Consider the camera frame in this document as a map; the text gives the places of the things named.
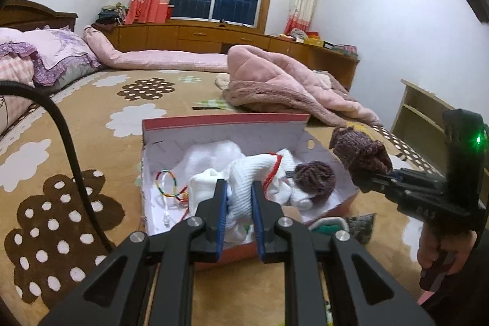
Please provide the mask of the person's right hand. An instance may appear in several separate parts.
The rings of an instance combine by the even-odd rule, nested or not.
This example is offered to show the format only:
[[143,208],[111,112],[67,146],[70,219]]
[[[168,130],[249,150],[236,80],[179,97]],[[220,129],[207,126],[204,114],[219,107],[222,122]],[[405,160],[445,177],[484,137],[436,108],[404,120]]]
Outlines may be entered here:
[[419,280],[421,289],[435,292],[447,276],[461,271],[476,240],[474,231],[442,234],[424,223],[417,251],[417,260],[422,268]]

